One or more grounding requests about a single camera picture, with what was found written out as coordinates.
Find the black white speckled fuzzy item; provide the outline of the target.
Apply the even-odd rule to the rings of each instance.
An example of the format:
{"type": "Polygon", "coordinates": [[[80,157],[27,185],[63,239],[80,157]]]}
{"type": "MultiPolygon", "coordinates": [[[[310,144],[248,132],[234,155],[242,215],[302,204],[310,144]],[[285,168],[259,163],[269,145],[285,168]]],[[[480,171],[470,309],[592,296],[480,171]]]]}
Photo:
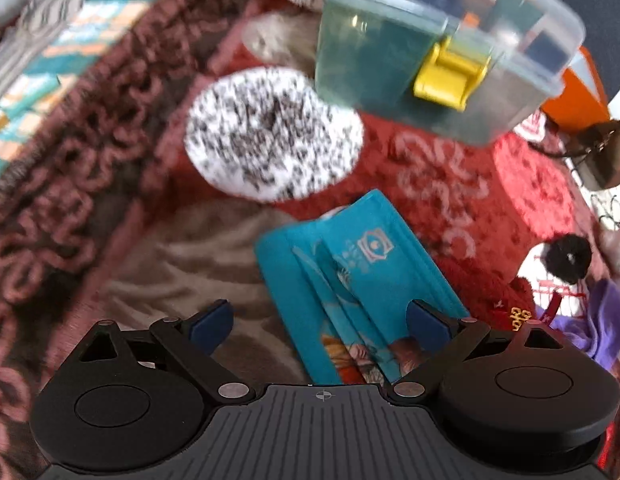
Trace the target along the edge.
{"type": "Polygon", "coordinates": [[[329,105],[299,70],[256,67],[223,77],[187,114],[184,150],[214,188],[261,203],[303,200],[348,177],[365,128],[329,105]]]}

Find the blue face mask pack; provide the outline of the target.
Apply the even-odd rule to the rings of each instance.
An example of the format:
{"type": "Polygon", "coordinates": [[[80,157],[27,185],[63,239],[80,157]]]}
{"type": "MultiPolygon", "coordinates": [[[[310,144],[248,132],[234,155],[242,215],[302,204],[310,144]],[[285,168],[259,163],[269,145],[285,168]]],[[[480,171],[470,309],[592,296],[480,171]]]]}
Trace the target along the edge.
{"type": "Polygon", "coordinates": [[[396,382],[419,353],[413,300],[450,318],[469,312],[401,214],[378,190],[328,218],[261,236],[255,255],[311,381],[396,382]]]}

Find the maroon floral cloth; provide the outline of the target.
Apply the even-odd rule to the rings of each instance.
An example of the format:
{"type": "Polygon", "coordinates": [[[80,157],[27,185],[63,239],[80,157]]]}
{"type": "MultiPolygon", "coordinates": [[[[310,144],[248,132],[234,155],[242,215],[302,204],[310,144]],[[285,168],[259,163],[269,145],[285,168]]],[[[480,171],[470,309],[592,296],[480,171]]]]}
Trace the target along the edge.
{"type": "Polygon", "coordinates": [[[44,460],[32,404],[96,321],[95,292],[173,163],[175,115],[250,0],[157,0],[0,183],[0,479],[44,460]]]}

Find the clear plastic box yellow latch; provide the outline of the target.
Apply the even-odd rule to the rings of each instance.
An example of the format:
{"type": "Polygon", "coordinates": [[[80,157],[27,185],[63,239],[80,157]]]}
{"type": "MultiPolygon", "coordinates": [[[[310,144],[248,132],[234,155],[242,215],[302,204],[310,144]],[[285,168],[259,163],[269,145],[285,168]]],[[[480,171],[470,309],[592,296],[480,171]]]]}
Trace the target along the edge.
{"type": "Polygon", "coordinates": [[[561,0],[323,0],[326,102],[484,145],[564,90],[585,39],[561,0]]]}

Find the black scrunchie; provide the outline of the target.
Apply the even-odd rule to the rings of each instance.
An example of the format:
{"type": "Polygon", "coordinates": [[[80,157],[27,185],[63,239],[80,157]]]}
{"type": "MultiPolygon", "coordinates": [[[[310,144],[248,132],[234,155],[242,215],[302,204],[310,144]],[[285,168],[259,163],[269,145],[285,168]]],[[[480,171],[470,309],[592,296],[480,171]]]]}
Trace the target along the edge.
{"type": "Polygon", "coordinates": [[[542,259],[550,274],[574,285],[587,276],[592,262],[592,248],[586,238],[566,234],[546,245],[542,259]]]}

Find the purple fleece cloth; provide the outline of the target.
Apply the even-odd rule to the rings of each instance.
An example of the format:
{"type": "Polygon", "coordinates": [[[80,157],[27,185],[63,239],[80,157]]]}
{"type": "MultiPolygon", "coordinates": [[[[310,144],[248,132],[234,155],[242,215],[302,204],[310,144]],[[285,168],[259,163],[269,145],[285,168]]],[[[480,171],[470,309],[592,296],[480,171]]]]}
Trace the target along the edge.
{"type": "Polygon", "coordinates": [[[597,282],[583,316],[556,314],[549,326],[610,372],[620,354],[620,288],[610,280],[597,282]]]}

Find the red white patterned blanket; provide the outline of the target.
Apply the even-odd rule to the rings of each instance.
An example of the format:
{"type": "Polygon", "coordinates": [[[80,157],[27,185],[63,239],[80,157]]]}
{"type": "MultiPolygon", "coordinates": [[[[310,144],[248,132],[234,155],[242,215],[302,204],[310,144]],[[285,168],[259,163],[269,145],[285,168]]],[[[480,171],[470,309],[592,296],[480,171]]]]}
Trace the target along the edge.
{"type": "MultiPolygon", "coordinates": [[[[186,68],[187,84],[165,132],[182,140],[188,107],[211,82],[254,68],[241,34],[283,0],[160,0],[173,13],[165,50],[186,68]]],[[[539,316],[533,285],[519,266],[532,247],[574,233],[597,240],[594,218],[567,171],[508,134],[489,148],[455,141],[365,116],[365,145],[353,174],[304,200],[277,209],[313,220],[352,204],[370,190],[385,194],[424,244],[459,298],[480,320],[515,330],[525,315],[539,316]]]]}

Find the orange cardboard box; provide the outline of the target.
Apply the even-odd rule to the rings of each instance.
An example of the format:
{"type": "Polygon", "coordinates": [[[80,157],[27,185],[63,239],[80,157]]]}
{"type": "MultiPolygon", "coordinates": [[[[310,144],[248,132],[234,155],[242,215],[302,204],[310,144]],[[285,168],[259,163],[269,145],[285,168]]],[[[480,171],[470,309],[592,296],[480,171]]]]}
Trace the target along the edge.
{"type": "Polygon", "coordinates": [[[580,47],[562,74],[564,90],[546,101],[541,111],[560,131],[577,134],[600,122],[608,122],[610,111],[604,86],[586,47],[580,47]]]}

